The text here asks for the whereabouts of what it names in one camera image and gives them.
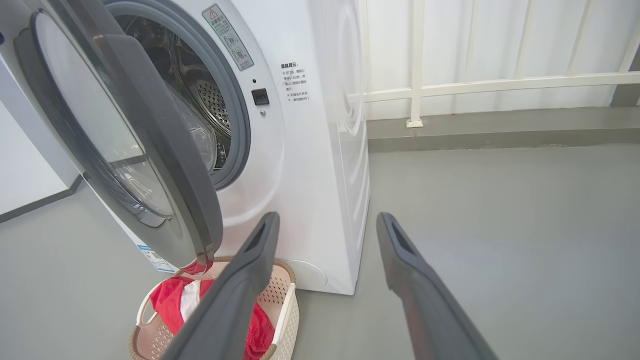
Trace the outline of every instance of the plastic basket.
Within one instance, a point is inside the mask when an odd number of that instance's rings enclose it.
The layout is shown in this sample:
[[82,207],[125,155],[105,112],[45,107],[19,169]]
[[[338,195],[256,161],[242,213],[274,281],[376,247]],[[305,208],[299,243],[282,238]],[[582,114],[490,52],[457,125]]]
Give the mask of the plastic basket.
[[[182,272],[176,275],[195,280],[215,279],[231,259],[231,257],[215,258],[211,269],[203,275],[189,275]],[[129,352],[135,360],[160,359],[173,339],[173,334],[157,313],[154,313],[147,322],[143,320],[151,293],[158,286],[159,284],[151,289],[138,310],[136,328],[131,334],[129,344]],[[257,302],[275,327],[271,346],[261,360],[290,360],[298,335],[300,311],[296,300],[296,277],[283,261],[274,261],[269,285],[260,294]]]

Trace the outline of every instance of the white metal railing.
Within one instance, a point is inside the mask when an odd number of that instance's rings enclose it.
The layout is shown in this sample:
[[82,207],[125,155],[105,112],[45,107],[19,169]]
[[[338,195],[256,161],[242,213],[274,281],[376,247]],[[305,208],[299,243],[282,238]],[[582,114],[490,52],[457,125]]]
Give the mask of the white metal railing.
[[505,90],[523,90],[536,88],[559,88],[568,86],[595,86],[595,85],[621,85],[640,83],[640,71],[629,71],[629,67],[640,45],[640,23],[634,29],[634,36],[627,47],[618,72],[601,72],[594,74],[576,74],[576,59],[584,45],[584,30],[588,28],[593,14],[593,0],[587,0],[582,18],[578,27],[578,33],[573,43],[573,49],[569,59],[569,65],[563,76],[542,76],[536,78],[524,78],[522,69],[524,58],[529,45],[531,24],[537,0],[528,0],[525,13],[522,35],[518,46],[516,67],[511,79],[499,79],[488,81],[469,81],[471,63],[474,56],[474,41],[476,38],[477,2],[472,0],[470,33],[467,42],[467,59],[463,75],[464,82],[443,85],[422,86],[422,48],[424,34],[424,0],[413,0],[413,35],[412,35],[412,72],[411,87],[396,88],[391,90],[371,91],[371,52],[369,50],[369,21],[367,17],[367,0],[361,0],[361,19],[363,27],[364,43],[364,67],[367,73],[367,92],[364,95],[365,102],[411,99],[411,117],[407,120],[407,127],[422,127],[420,119],[420,98],[438,95],[469,94],[477,92],[494,92]]

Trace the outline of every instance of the red and white cloth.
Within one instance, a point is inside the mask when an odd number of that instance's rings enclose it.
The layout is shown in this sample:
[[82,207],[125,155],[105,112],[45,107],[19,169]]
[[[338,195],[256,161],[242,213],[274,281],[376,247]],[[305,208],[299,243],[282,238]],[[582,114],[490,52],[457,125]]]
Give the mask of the red and white cloth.
[[[151,304],[167,328],[175,335],[198,307],[200,299],[214,280],[193,280],[174,276],[163,281],[152,293]],[[255,303],[249,332],[246,337],[244,359],[260,359],[267,351],[275,329],[264,310]]]

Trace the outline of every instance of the gray baseboard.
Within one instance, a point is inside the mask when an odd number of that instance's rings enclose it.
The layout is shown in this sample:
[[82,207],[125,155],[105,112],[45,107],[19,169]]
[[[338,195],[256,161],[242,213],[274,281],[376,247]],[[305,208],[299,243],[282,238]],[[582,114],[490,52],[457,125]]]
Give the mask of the gray baseboard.
[[424,117],[367,123],[369,152],[640,145],[640,108],[575,108]]
[[13,218],[19,217],[20,215],[26,214],[35,209],[39,209],[42,206],[48,205],[52,202],[58,201],[60,199],[64,199],[65,197],[71,196],[76,193],[76,190],[80,186],[83,181],[83,177],[78,175],[76,180],[71,184],[69,189],[63,190],[59,193],[55,193],[53,195],[47,196],[43,199],[36,200],[24,206],[21,206],[17,209],[13,209],[11,211],[7,211],[4,214],[0,214],[0,223],[3,223],[7,220],[11,220]]

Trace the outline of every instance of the front-loading washing machine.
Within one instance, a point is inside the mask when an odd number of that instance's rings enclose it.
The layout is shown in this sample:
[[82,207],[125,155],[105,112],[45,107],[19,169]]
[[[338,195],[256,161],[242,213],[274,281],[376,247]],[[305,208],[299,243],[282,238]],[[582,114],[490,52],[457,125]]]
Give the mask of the front-loading washing machine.
[[352,0],[11,0],[0,54],[160,270],[280,214],[298,288],[353,294],[369,201]]

